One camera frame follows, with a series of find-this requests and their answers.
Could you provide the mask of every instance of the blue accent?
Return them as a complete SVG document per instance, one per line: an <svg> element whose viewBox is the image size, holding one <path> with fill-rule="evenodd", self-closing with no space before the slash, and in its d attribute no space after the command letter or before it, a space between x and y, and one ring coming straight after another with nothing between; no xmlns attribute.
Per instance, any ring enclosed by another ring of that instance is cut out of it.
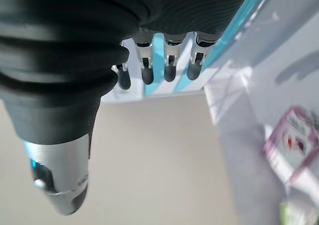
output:
<svg viewBox="0 0 319 225"><path fill-rule="evenodd" d="M25 148L25 150L26 150L26 154L28 155L29 158L31 158L31 157L32 157L32 156L31 156L32 153L31 153L31 151L30 151L30 144L31 144L31 143L29 143L29 142L27 142L27 141L24 141L23 144L24 144L24 148Z"/></svg>
<svg viewBox="0 0 319 225"><path fill-rule="evenodd" d="M32 160L32 167L36 168L36 162L34 160Z"/></svg>
<svg viewBox="0 0 319 225"><path fill-rule="evenodd" d="M245 0L237 13L235 14L234 18L228 25L227 29L225 30L223 36L216 42L214 49L211 53L207 56L204 65L202 66L202 72L210 67L225 51L227 46L229 46L230 42L232 42L233 38L241 28L242 24L246 21L247 17L250 15L251 11L255 7L255 5L259 2L259 0ZM175 88L175 93L181 92L184 90L192 80L188 79L187 77L187 68L184 70L183 75L181 76L178 85Z"/></svg>
<svg viewBox="0 0 319 225"><path fill-rule="evenodd" d="M164 80L164 36L161 33L155 34L153 41L153 73L153 83L145 85L145 96L150 96Z"/></svg>

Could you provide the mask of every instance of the robotic hand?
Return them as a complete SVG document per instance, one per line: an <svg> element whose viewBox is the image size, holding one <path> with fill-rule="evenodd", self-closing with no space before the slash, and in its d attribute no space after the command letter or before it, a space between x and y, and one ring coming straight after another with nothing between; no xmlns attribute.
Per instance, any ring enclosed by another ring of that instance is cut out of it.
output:
<svg viewBox="0 0 319 225"><path fill-rule="evenodd" d="M153 81L152 40L164 33L165 79L196 32L188 77L244 0L0 0L0 97L24 140L34 184L65 215L88 188L91 137L101 96L130 87L120 44L133 37L143 81Z"/></svg>

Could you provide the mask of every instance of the white surface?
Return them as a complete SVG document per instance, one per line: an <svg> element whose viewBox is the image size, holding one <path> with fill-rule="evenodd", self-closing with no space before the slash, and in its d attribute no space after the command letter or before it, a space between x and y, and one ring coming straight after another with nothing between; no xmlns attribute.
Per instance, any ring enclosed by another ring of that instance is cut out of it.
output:
<svg viewBox="0 0 319 225"><path fill-rule="evenodd" d="M101 105L82 208L57 214L0 107L0 224L236 225L204 96Z"/></svg>
<svg viewBox="0 0 319 225"><path fill-rule="evenodd" d="M318 10L318 0L265 0L214 64L220 73L234 72L218 73L205 87L212 91L207 99L245 225L280 224L285 190L262 152L265 133L292 105L318 112Z"/></svg>

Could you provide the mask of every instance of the ribbed rubber cover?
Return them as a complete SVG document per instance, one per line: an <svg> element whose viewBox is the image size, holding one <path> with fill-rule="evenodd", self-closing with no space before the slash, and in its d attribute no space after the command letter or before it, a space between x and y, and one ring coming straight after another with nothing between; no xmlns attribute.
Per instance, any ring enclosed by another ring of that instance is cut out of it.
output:
<svg viewBox="0 0 319 225"><path fill-rule="evenodd" d="M169 34L221 35L244 0L166 0L160 17L143 27Z"/></svg>

